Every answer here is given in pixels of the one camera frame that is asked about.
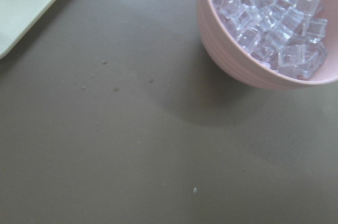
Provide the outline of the pink bowl of ice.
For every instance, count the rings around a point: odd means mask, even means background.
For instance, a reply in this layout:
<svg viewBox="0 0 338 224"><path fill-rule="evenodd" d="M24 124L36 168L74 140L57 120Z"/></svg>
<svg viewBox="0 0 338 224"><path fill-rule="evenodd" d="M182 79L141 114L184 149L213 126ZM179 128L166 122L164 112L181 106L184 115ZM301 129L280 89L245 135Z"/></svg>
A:
<svg viewBox="0 0 338 224"><path fill-rule="evenodd" d="M247 85L286 90L337 81L337 0L197 0L212 60Z"/></svg>

